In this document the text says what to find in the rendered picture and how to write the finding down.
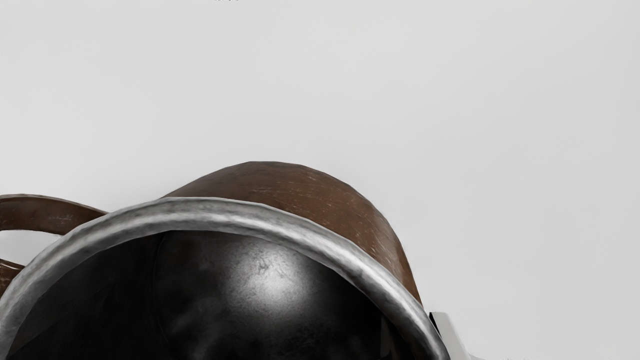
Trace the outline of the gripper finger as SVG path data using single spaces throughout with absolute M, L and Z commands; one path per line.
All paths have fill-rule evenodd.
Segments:
M 429 313 L 429 317 L 448 351 L 450 360 L 485 360 L 467 351 L 448 313 L 433 311 Z

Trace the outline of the brown mug with metal rim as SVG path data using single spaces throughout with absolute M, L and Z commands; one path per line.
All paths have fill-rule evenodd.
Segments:
M 349 184 L 244 162 L 109 213 L 0 195 L 0 360 L 453 360 L 402 244 Z

